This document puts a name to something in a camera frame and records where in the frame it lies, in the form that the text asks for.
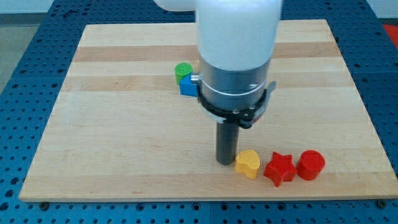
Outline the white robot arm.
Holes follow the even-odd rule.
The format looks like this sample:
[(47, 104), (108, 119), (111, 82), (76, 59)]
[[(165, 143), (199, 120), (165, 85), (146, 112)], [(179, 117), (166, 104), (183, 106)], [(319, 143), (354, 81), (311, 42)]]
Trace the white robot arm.
[(167, 11), (194, 11), (201, 93), (222, 110), (244, 110), (264, 91), (281, 0), (154, 0)]

